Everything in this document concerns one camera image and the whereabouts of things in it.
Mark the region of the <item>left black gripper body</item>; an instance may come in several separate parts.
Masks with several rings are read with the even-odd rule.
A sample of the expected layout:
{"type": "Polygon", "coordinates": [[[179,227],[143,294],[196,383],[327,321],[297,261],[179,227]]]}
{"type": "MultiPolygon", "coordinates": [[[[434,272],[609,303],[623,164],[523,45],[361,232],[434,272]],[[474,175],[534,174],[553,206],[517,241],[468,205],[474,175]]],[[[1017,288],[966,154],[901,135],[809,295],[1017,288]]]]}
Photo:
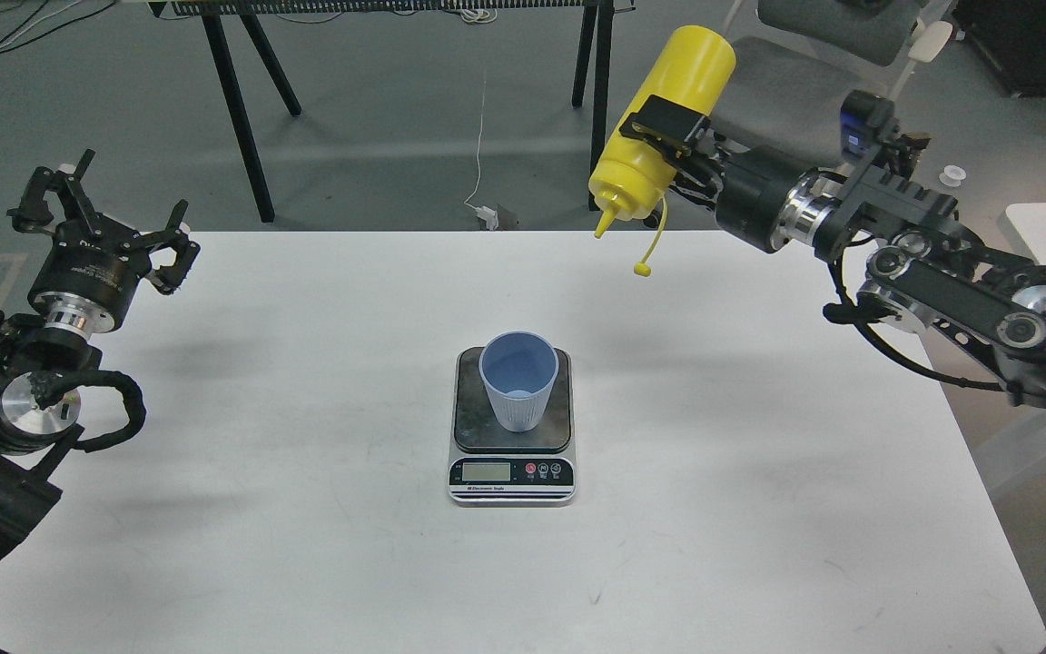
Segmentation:
{"type": "Polygon", "coordinates": [[[119,250],[120,242],[92,239],[83,227],[58,227],[53,248],[28,293],[45,326],[88,339],[122,326],[140,280],[151,271],[145,252],[119,250]]]}

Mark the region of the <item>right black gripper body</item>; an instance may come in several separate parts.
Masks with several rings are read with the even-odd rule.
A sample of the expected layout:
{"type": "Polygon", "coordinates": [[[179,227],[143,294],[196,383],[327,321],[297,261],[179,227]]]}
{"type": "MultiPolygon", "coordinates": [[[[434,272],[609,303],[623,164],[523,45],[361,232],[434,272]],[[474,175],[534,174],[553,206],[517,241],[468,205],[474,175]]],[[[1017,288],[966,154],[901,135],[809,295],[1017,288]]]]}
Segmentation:
{"type": "Polygon", "coordinates": [[[790,191],[818,167],[775,146],[760,145],[730,154],[723,189],[715,198],[715,223],[765,253],[782,247],[775,231],[790,191]]]}

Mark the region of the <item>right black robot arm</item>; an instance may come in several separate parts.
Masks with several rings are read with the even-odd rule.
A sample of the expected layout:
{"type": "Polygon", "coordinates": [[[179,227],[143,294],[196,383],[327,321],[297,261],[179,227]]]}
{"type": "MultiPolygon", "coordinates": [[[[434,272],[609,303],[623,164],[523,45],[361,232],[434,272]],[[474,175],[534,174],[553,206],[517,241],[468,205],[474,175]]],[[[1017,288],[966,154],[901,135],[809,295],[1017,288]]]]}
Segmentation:
{"type": "Polygon", "coordinates": [[[669,189],[710,208],[722,231],[765,253],[808,245],[839,295],[825,319],[851,324],[902,367],[927,373],[881,340],[876,323],[941,332],[991,374],[980,389],[1046,409],[1046,264],[988,247],[962,226],[954,197],[913,181],[926,142],[901,132],[892,102],[846,96],[847,175],[772,146],[705,153],[709,127],[693,109],[651,95],[619,125],[614,144],[667,166],[669,189]]]}

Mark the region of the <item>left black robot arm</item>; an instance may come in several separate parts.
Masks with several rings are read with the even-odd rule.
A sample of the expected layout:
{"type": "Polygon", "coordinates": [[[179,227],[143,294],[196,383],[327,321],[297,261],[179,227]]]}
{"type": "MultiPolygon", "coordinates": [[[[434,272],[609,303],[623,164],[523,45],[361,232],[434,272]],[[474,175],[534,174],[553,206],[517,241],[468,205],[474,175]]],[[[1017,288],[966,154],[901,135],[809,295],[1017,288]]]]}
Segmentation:
{"type": "Polygon", "coordinates": [[[105,370],[93,335],[119,330],[140,281],[169,295],[185,281],[200,245],[178,202],[165,227],[147,233],[96,211],[74,170],[37,167],[9,212],[21,234],[47,234],[29,313],[0,311],[0,561],[61,499],[50,481],[70,451],[103,451],[145,424],[137,382],[105,370]]]}

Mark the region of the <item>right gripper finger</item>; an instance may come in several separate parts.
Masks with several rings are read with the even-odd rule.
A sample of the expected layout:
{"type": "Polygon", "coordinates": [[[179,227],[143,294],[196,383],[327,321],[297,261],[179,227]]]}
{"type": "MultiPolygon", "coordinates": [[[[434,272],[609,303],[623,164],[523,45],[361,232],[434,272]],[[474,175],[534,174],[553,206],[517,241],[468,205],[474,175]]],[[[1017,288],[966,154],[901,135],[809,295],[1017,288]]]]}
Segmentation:
{"type": "Polygon", "coordinates": [[[668,189],[686,202],[715,212],[719,195],[724,190],[724,170],[719,163],[670,163],[674,170],[668,189]]]}
{"type": "Polygon", "coordinates": [[[721,164],[709,116],[656,94],[627,115],[619,133],[660,154],[670,164],[721,164]]]}

